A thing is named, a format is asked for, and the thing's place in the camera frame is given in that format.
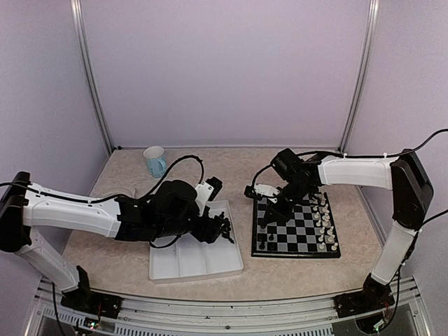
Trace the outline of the white plastic tray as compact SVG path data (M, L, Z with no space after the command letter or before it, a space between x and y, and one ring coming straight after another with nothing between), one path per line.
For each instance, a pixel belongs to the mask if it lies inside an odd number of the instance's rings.
M212 244L183 235L167 248L149 250L149 279L154 284L218 279L241 274L244 270L235 227L230 237L220 236Z

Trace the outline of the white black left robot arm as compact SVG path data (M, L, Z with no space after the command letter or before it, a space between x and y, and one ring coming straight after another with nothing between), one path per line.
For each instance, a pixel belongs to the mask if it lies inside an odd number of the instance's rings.
M98 304L88 276L67 263L42 237L38 228L54 227L90 232L121 242L148 242L190 234L214 243L229 228L224 215L210 216L210 202L222 183L213 177L192 186L181 180L157 183L140 198L123 194L81 197L51 191L19 172L1 197L1 250L24 258L48 277L85 312Z

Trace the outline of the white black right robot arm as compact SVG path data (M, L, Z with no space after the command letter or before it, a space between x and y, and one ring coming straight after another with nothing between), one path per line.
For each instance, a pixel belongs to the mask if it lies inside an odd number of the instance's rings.
M294 205L321 186L367 186L393 193L393 223L386 243L372 268L370 284L358 295L358 305L372 311L386 297L388 285L411 253L422 227L447 214L441 211L427 217L434 189L417 155L417 149L381 155L349 155L326 150L295 153L286 148L267 165L286 182L275 188L252 181L255 198L267 198L266 215L287 221Z

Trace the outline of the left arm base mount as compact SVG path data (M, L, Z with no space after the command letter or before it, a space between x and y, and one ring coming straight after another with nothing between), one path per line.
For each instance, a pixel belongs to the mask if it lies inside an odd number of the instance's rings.
M117 319L123 299L117 295L91 292L89 297L63 294L61 305L79 312Z

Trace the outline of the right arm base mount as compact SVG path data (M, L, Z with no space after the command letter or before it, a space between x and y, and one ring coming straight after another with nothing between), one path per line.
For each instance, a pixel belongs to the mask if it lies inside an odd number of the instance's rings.
M378 295L374 292L360 290L337 295L334 297L334 303L337 315L341 319L383 309L387 305L393 306L395 299L391 293Z

